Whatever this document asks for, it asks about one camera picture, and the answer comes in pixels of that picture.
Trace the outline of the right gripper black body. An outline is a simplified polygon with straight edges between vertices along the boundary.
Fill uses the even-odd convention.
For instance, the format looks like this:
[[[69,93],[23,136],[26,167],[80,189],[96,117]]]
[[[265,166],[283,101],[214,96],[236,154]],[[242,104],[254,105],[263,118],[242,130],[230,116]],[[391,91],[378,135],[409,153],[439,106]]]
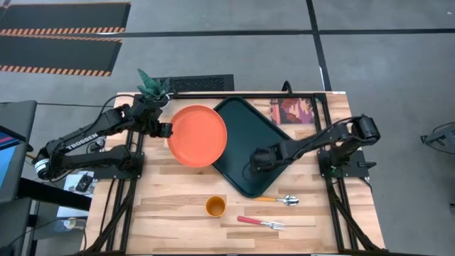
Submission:
[[[250,155],[252,173],[270,172],[283,165],[283,158],[277,147],[256,149]]]

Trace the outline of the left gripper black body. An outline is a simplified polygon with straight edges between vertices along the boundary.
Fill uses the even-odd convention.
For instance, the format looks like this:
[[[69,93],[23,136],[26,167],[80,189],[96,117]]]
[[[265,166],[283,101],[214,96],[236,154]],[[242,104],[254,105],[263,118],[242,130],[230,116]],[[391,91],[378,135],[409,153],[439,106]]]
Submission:
[[[159,121],[151,121],[149,123],[149,136],[150,137],[163,137],[162,124]]]

